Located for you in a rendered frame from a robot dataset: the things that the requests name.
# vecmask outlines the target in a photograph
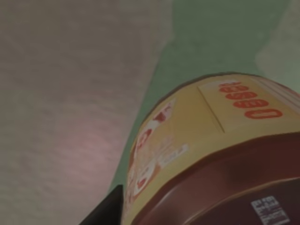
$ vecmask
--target qr code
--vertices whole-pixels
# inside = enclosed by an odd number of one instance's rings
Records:
[[[253,201],[251,205],[263,225],[283,225],[290,222],[289,217],[273,196]]]

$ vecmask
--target yellow label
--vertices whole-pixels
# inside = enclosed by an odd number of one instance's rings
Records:
[[[209,77],[163,100],[130,153],[123,225],[170,179],[205,156],[253,138],[300,131],[300,96],[265,78]]]

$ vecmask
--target floor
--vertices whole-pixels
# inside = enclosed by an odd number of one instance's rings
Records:
[[[2,225],[76,225],[106,195],[170,15],[161,0],[1,3]]]

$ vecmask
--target green surface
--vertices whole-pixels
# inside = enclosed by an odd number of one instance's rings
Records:
[[[174,0],[173,32],[145,95],[111,188],[126,183],[129,151],[153,105],[177,85],[202,75],[264,75],[255,56],[278,26],[288,0]]]

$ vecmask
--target black object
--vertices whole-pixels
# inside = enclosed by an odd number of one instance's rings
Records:
[[[120,225],[123,186],[118,185],[79,225]]]

